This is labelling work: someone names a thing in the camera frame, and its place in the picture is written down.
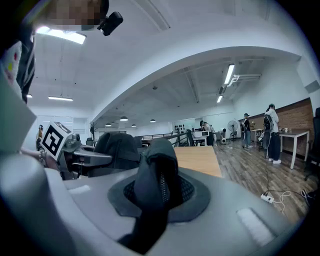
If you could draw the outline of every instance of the white table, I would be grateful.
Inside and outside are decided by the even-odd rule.
[[[255,143],[255,146],[257,147],[257,132],[258,131],[263,131],[264,129],[254,129],[254,130],[251,130],[251,132],[254,132],[254,143]]]
[[[208,136],[203,136],[203,137],[193,137],[193,136],[192,136],[192,138],[193,138],[194,141],[204,141],[204,145],[205,145],[205,146],[207,145],[207,137],[208,137]]]
[[[280,135],[280,141],[281,141],[280,152],[282,152],[282,149],[283,149],[283,137],[293,138],[293,153],[292,153],[292,160],[291,160],[290,169],[293,169],[294,165],[295,165],[296,153],[297,153],[297,138],[300,136],[306,135],[306,149],[305,149],[304,161],[307,161],[308,152],[309,152],[308,141],[310,139],[310,131],[309,130],[292,129],[292,131],[288,131],[288,132],[281,131],[281,132],[279,132],[279,135]]]

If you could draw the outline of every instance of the mesh vent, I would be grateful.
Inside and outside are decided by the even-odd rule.
[[[182,201],[183,203],[185,203],[194,195],[195,188],[189,181],[182,178],[181,176],[178,176],[178,180],[181,187]],[[123,189],[123,194],[130,202],[132,202],[133,204],[136,204],[135,197],[134,197],[135,195],[134,185],[135,185],[135,181],[132,181],[131,183],[126,185]],[[170,191],[168,189],[167,183],[164,180],[163,175],[161,175],[160,177],[160,189],[161,189],[162,200],[163,202],[167,203],[169,200],[168,196],[170,195]]]

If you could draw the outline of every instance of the power strip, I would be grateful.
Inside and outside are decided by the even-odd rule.
[[[274,202],[274,198],[271,197],[271,196],[268,196],[268,195],[262,194],[262,195],[260,196],[260,198],[261,198],[262,200],[270,203],[270,204],[272,204],[272,203]]]

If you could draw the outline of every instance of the brick wall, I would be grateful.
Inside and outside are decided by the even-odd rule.
[[[292,128],[292,129],[309,129],[310,140],[314,140],[315,131],[313,124],[313,110],[310,98],[301,100],[294,104],[277,108],[275,111],[279,117],[279,128]],[[264,113],[248,118],[250,123],[255,122],[255,129],[264,127]],[[296,153],[304,156],[306,154],[307,136],[303,135],[297,138]],[[283,150],[292,152],[294,148],[294,138],[283,137]]]

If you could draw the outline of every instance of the table leg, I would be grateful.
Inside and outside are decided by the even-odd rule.
[[[304,157],[304,161],[307,161],[308,158],[308,153],[309,153],[309,144],[308,141],[310,139],[310,132],[308,131],[308,133],[306,134],[306,149],[305,149],[305,157]]]
[[[297,137],[293,138],[293,153],[292,153],[292,160],[290,169],[294,168],[295,160],[296,160],[296,153],[297,153]]]
[[[280,152],[282,152],[283,138],[284,137],[280,136]]]

